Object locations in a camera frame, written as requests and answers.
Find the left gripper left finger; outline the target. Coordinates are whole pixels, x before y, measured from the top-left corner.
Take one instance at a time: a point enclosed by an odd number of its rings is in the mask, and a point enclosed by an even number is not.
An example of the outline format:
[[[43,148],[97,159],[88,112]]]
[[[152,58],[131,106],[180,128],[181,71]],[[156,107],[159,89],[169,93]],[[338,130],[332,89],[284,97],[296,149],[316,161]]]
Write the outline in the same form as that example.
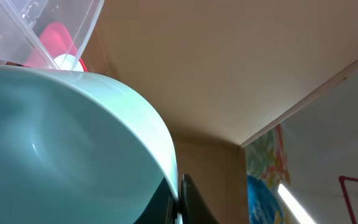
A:
[[[134,224],[172,224],[174,198],[165,178],[162,179],[145,210]]]

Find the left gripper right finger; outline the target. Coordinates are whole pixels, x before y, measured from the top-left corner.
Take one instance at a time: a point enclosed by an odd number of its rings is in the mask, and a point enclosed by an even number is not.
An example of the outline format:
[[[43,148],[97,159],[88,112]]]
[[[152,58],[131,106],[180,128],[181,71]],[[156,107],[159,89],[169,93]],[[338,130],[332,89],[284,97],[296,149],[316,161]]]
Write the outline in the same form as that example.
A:
[[[183,224],[219,224],[189,174],[183,175],[180,197]]]

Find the light blue plate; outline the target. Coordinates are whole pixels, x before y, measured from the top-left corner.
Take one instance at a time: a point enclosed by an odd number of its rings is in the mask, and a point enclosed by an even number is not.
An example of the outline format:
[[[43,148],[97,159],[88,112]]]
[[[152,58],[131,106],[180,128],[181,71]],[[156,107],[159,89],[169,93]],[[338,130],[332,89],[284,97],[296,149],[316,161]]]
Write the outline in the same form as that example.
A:
[[[77,72],[83,72],[83,66],[79,60],[75,59],[75,56],[70,54],[59,55],[54,58],[54,62],[57,64],[60,70],[72,70]]]

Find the light blue bowl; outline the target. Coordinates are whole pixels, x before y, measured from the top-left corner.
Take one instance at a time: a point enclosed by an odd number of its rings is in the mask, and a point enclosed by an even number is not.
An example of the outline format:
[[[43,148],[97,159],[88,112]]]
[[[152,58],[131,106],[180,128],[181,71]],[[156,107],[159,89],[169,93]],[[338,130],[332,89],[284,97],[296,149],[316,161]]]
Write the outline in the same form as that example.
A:
[[[95,73],[0,66],[0,223],[134,223],[178,171],[160,115]]]

